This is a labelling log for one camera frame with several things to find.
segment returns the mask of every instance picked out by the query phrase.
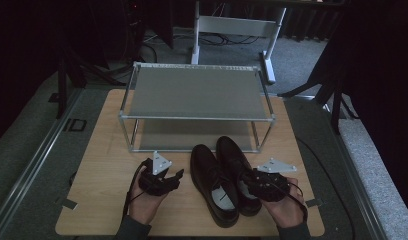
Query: metal floor strip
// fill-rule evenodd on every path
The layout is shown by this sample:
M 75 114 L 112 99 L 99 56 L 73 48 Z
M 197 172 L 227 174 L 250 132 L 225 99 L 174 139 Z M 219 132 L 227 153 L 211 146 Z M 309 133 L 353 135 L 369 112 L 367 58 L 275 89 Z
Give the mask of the metal floor strip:
M 61 130 L 64 128 L 64 125 L 78 102 L 82 92 L 83 89 L 73 90 L 64 114 L 60 119 L 55 120 L 41 145 L 38 147 L 36 153 L 29 161 L 29 164 L 23 171 L 22 175 L 18 178 L 4 203 L 0 207 L 0 237 L 4 234 L 6 227 L 35 180 L 36 175 L 44 164 L 49 152 L 60 135 Z

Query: sleeve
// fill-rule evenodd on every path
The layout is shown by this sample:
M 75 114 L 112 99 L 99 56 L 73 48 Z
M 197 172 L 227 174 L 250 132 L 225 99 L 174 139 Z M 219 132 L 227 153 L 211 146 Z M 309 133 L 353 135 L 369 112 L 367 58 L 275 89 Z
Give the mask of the sleeve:
M 310 239 L 310 231 L 307 223 L 301 223 L 295 227 L 290 228 L 280 228 L 277 227 L 279 231 L 279 238 L 281 240 L 307 240 Z
M 146 240 L 150 230 L 150 225 L 143 225 L 129 216 L 125 216 L 114 239 Z

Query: black shoe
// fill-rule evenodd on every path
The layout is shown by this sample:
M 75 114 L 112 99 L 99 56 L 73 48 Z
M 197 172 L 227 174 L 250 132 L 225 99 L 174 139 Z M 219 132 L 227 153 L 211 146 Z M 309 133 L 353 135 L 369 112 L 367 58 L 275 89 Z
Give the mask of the black shoe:
M 244 216 L 256 215 L 261 209 L 261 202 L 248 192 L 245 185 L 245 179 L 253 179 L 254 175 L 244 153 L 232 139 L 223 136 L 217 140 L 216 154 L 237 189 L 239 212 Z
M 216 224 L 223 228 L 232 227 L 239 217 L 236 189 L 223 173 L 220 162 L 205 145 L 197 145 L 192 150 L 191 178 L 203 195 Z M 217 193 L 221 195 L 215 201 L 213 195 Z

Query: hand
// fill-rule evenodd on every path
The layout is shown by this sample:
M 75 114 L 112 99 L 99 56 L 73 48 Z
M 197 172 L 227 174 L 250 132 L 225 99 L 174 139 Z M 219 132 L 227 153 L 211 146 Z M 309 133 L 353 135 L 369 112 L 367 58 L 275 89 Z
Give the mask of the hand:
M 167 194 L 162 196 L 152 196 L 139 187 L 139 178 L 144 170 L 145 167 L 141 169 L 141 172 L 138 174 L 135 183 L 133 184 L 132 195 L 130 196 L 131 199 L 140 196 L 130 203 L 129 216 L 144 225 L 148 225 L 154 219 L 158 207 L 164 198 L 167 197 Z
M 304 203 L 304 198 L 297 192 L 298 180 L 295 178 L 287 178 L 290 184 L 290 194 L 301 203 Z M 261 200 L 263 206 L 269 211 L 276 225 L 281 228 L 295 227 L 303 222 L 304 213 L 300 206 L 291 198 L 286 196 L 279 202 L 266 202 Z

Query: wooden table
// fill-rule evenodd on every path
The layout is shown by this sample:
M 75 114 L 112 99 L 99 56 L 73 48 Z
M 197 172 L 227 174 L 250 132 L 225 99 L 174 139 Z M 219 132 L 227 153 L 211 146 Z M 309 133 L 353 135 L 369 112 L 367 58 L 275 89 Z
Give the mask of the wooden table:
M 139 164 L 152 153 L 130 153 L 117 119 L 124 90 L 112 90 L 103 106 L 67 199 L 78 203 L 71 210 L 63 207 L 56 225 L 60 235 L 114 235 L 122 217 L 126 192 Z M 261 153 L 246 154 L 253 167 L 270 157 L 295 165 L 297 172 L 283 174 L 297 178 L 304 199 L 313 191 L 292 127 L 281 98 L 272 97 L 277 120 Z M 167 177 L 185 169 L 179 189 L 171 192 L 151 223 L 151 236 L 276 236 L 271 216 L 263 207 L 254 217 L 240 216 L 231 228 L 218 227 L 210 216 L 203 197 L 192 184 L 190 153 L 161 153 L 173 162 Z M 312 236 L 325 229 L 317 207 L 309 208 L 308 225 Z

